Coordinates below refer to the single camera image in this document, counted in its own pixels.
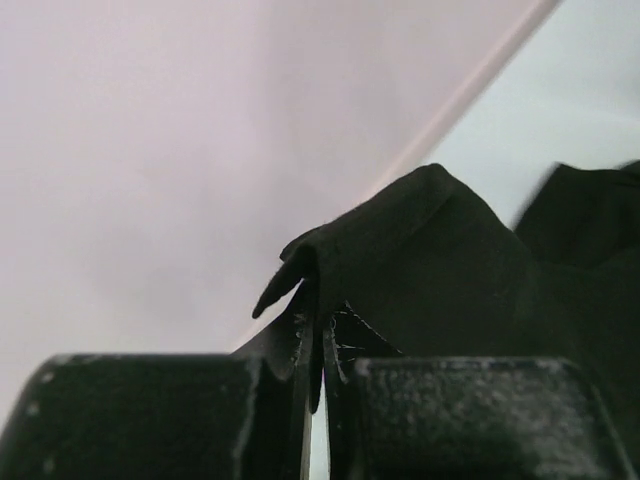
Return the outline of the black long sleeve shirt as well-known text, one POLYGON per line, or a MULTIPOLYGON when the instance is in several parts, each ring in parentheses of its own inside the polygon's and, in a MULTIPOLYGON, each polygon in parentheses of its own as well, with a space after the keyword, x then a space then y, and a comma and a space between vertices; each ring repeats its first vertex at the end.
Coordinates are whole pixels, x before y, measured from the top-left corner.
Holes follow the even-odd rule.
POLYGON ((556 167, 515 228, 420 167, 287 245, 255 307, 300 280, 409 355, 560 356, 639 410, 639 166, 556 167))

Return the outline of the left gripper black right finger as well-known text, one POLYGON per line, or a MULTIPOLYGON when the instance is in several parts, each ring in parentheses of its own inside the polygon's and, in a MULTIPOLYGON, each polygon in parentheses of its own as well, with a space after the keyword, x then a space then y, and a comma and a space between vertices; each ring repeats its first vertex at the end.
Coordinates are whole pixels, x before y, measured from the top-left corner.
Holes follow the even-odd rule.
POLYGON ((408 357, 349 306, 323 333, 333 479, 632 479, 598 391, 542 357, 408 357))

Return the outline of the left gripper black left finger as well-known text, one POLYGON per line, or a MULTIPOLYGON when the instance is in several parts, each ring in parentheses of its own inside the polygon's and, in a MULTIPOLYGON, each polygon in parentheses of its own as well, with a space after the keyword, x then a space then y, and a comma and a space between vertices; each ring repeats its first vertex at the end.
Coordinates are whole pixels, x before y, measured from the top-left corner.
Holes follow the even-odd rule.
POLYGON ((1 435, 5 479, 305 479, 313 294, 230 354, 44 362, 1 435))

